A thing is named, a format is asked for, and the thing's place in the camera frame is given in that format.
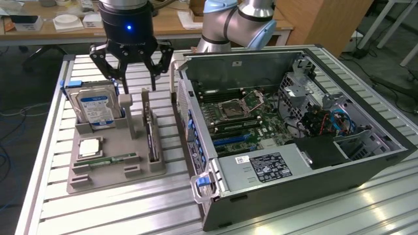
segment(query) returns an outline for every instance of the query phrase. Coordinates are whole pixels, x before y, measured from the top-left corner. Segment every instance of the motherboard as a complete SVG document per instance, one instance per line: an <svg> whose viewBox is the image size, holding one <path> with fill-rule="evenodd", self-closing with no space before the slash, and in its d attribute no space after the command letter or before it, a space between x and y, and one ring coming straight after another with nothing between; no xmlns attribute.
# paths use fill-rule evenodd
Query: motherboard
<svg viewBox="0 0 418 235"><path fill-rule="evenodd" d="M262 89L201 94L200 102L220 157L282 146L294 138Z"/></svg>

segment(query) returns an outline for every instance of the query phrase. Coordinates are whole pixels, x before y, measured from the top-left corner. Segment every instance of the gray carpet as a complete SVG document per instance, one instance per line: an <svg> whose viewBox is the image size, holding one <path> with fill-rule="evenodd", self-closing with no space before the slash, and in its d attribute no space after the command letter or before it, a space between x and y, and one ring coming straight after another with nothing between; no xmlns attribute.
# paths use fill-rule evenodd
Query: gray carpet
<svg viewBox="0 0 418 235"><path fill-rule="evenodd" d="M367 32L376 17L365 18L360 30ZM389 22L384 22L380 27L383 30ZM408 81L408 71L399 64L409 51L415 48L418 42L418 36L400 28L387 47L381 50L372 47L379 57L372 56L357 60L364 66L364 69L369 74L380 76L397 84L409 87L416 86L417 82ZM186 49L190 46L197 46L198 41L181 41L176 40L176 48ZM39 47L30 47L30 52L35 52ZM87 44L66 45L63 48L71 54L87 54L90 46ZM23 54L18 47L11 47L7 54L0 56L0 110L14 107L27 107L37 103L50 102L53 99L55 82L62 65L62 55L57 51L47 52L34 63L34 72L26 73L22 70L22 62L29 57L30 53ZM361 71L360 67L351 61L347 61L348 67L357 73L357 75L368 82L368 76ZM418 69L418 58L416 57L409 67ZM393 93L383 88L377 88L381 94L388 100L395 102ZM400 95L400 105L403 108L412 110L415 108L415 101L408 97ZM49 106L41 107L37 110L31 110L30 113L45 112L49 110ZM407 114L412 120L417 123L418 118L411 114ZM19 122L22 116L10 117L6 120L9 122ZM21 180L22 190L18 191L17 175L11 172L10 177L0 183L0 207L10 202L15 197L13 206L0 211L0 234L14 234L17 223L19 219L23 198L26 194L26 188L30 182L33 165L38 153L38 146L43 134L43 128L47 116L29 117L26 120L26 132L17 141L6 146L9 154L14 159L17 165L18 179ZM0 121L0 136L3 136L15 127L13 123ZM5 169L0 169L0 175L5 175Z"/></svg>

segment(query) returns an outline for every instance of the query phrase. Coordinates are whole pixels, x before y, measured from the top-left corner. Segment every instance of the power supply label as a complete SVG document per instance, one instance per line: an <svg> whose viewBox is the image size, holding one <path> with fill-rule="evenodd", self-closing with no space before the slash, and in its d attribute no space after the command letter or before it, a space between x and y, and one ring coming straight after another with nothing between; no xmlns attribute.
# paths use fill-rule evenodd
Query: power supply label
<svg viewBox="0 0 418 235"><path fill-rule="evenodd" d="M250 158L250 162L262 183L293 175L281 153Z"/></svg>
<svg viewBox="0 0 418 235"><path fill-rule="evenodd" d="M113 109L107 107L107 96L82 98L82 106L90 123L95 126L111 124L116 120Z"/></svg>

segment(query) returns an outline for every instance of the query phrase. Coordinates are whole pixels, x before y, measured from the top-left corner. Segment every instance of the wooden cabinet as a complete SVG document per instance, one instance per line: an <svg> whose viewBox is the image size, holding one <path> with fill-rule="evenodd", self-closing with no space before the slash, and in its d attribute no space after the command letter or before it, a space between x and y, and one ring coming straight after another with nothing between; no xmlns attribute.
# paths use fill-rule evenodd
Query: wooden cabinet
<svg viewBox="0 0 418 235"><path fill-rule="evenodd" d="M339 56L373 0L277 0L286 20L296 26L288 45L323 44Z"/></svg>

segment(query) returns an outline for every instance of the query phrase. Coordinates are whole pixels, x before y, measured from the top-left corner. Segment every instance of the metal slotted surface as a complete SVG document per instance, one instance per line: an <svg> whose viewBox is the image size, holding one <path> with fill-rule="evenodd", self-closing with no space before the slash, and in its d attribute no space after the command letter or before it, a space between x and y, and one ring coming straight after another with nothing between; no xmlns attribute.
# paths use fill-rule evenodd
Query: metal slotted surface
<svg viewBox="0 0 418 235"><path fill-rule="evenodd" d="M365 86L361 79L325 50L314 46L310 49L401 133L418 145L417 126ZM109 60L117 65L113 56L109 56ZM71 80L103 79L87 55L77 56L69 66L67 78ZM149 72L142 64L130 65L128 72L128 83L134 94L133 111L141 113L144 108L141 90L152 86ZM329 91L339 90L324 74L318 73L317 79ZM38 183L39 193L34 197L37 199L34 203L29 200L31 195L26 198L25 211L30 211L31 223L22 216L17 234L324 235L392 232L411 234L418 231L416 154L384 170L360 188L261 216L222 230L204 232L176 127L169 76L164 75L157 84L157 91L150 93L150 99L158 114L168 174L117 188L69 195L66 184L75 113L70 102L59 98L58 121L51 127L53 137L50 147L47 146L43 177Z"/></svg>

